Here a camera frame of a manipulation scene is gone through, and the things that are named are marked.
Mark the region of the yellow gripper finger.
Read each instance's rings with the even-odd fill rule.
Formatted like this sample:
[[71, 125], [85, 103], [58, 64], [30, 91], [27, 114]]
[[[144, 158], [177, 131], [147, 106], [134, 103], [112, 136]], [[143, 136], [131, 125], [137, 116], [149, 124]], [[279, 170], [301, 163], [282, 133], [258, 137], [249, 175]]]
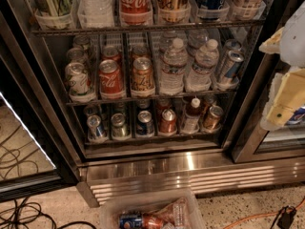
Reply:
[[287, 73], [276, 73], [268, 97], [260, 127], [274, 131], [282, 128], [305, 104], [305, 69], [291, 68]]
[[279, 44], [283, 30], [284, 28], [277, 30], [269, 39], [263, 42], [258, 49], [267, 54], [279, 53]]

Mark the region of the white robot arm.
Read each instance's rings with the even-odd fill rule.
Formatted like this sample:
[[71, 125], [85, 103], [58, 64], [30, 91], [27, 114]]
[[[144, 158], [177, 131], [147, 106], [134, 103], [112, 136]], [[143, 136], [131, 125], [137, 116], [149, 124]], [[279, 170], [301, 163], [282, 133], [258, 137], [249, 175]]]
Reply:
[[305, 104], [305, 2], [285, 26], [259, 46], [261, 52], [277, 53], [290, 69], [277, 73], [269, 90], [260, 126], [267, 131], [282, 128]]

